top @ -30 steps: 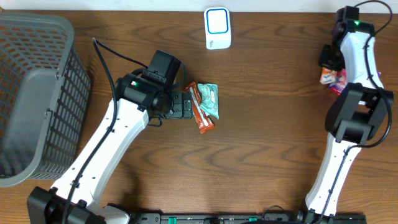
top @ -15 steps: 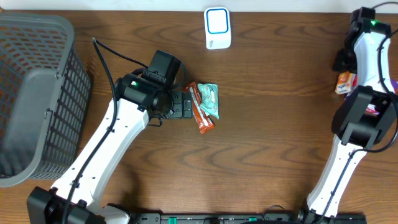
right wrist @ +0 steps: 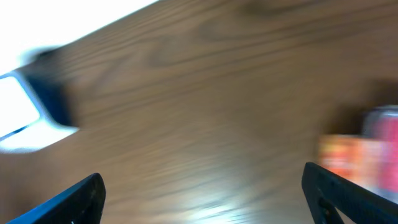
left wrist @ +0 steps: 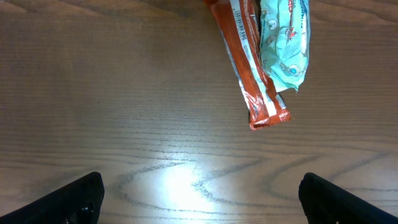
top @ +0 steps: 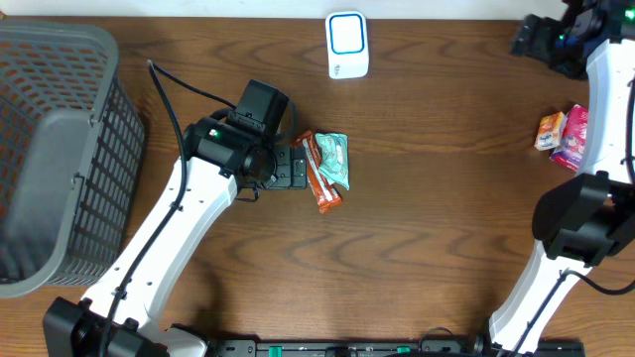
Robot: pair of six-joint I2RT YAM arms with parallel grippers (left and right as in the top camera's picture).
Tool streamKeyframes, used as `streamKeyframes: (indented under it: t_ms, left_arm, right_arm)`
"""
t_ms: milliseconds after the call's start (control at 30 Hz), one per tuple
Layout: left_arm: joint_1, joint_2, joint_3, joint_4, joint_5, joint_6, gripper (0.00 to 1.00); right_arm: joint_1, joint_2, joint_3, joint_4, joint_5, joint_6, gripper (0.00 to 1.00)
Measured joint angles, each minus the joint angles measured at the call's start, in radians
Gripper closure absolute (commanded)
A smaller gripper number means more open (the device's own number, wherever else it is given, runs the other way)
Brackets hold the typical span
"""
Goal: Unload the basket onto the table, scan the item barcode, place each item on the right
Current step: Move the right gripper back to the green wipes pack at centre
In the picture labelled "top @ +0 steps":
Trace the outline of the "teal snack packet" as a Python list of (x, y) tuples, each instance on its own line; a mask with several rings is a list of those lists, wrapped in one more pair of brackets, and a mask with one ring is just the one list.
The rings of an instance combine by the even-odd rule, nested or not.
[(316, 141), (321, 151), (319, 172), (328, 183), (337, 183), (350, 190), (348, 137), (340, 133), (317, 133)]

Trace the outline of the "orange snack bar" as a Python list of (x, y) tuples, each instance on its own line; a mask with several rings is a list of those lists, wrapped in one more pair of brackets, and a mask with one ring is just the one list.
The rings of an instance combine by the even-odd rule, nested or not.
[(317, 200), (318, 210), (321, 214), (328, 213), (332, 208), (342, 204), (342, 198), (334, 186), (329, 183), (324, 175), (319, 172), (322, 162), (313, 131), (308, 130), (300, 135), (293, 146), (301, 149), (306, 155), (307, 178), (312, 192)]

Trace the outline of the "small orange white packet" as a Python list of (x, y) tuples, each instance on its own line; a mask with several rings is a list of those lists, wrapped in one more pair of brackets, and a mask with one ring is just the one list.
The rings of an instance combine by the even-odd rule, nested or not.
[(557, 112), (540, 120), (534, 147), (538, 151), (547, 151), (558, 147), (567, 123), (564, 112)]

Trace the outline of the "purple snack package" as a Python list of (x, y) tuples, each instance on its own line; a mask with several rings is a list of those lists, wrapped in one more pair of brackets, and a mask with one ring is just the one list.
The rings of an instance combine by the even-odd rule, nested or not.
[(588, 110), (576, 104), (567, 114), (560, 145), (550, 155), (553, 162), (574, 172), (578, 170), (585, 149), (587, 124)]

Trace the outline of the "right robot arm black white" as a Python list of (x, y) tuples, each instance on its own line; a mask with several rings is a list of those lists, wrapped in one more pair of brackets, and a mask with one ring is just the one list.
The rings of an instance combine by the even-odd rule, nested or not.
[(540, 340), (568, 292), (634, 239), (634, 1), (571, 0), (559, 19), (530, 14), (510, 52), (589, 84), (586, 143), (574, 178), (542, 195), (532, 255), (510, 296), (487, 321), (472, 356), (581, 356), (583, 346)]

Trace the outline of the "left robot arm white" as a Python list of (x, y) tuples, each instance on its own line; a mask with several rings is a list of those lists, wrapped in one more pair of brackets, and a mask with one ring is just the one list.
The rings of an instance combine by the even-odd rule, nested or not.
[(204, 356), (209, 340), (159, 325), (168, 298), (212, 223), (242, 189), (304, 189), (307, 158), (280, 122), (214, 113), (187, 127), (159, 200), (112, 267), (74, 303), (57, 298), (43, 328), (52, 356)]

